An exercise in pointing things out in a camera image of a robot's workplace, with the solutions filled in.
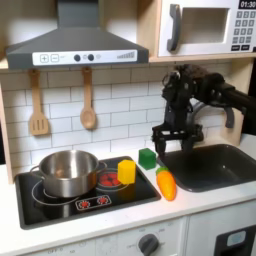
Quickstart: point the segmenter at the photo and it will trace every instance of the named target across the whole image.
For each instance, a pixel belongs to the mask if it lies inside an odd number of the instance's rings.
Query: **wooden spatula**
[[[30,133],[33,135],[42,135],[48,133],[49,125],[48,120],[42,113],[40,91],[39,91],[39,77],[40,72],[38,70],[30,70],[29,72],[31,87],[32,87],[32,99],[34,113],[29,120]]]
[[[82,69],[84,76],[84,109],[80,119],[84,128],[93,129],[96,124],[96,115],[92,109],[92,70],[90,68]]]

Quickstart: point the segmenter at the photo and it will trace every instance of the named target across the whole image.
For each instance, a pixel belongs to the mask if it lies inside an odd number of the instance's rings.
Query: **orange carrot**
[[[176,182],[166,167],[161,167],[156,171],[156,181],[165,199],[168,201],[174,200],[176,197]]]

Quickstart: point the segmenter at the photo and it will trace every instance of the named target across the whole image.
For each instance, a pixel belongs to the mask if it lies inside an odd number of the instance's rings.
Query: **black sink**
[[[177,185],[191,192],[204,192],[256,180],[256,161],[230,145],[214,145],[185,153],[166,153],[158,159],[168,167]]]

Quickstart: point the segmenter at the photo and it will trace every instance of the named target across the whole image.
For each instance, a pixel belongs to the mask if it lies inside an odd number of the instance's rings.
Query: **stovetop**
[[[30,173],[17,175],[21,228],[33,229],[159,200],[161,196],[138,166],[135,184],[123,185],[117,180],[117,165],[122,160],[132,159],[103,160],[108,167],[98,173],[97,186],[76,198],[56,198],[45,191],[39,178]]]

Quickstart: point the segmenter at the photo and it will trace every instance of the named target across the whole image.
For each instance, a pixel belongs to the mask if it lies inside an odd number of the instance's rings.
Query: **microwave keypad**
[[[231,51],[248,51],[254,32],[256,11],[238,11]]]

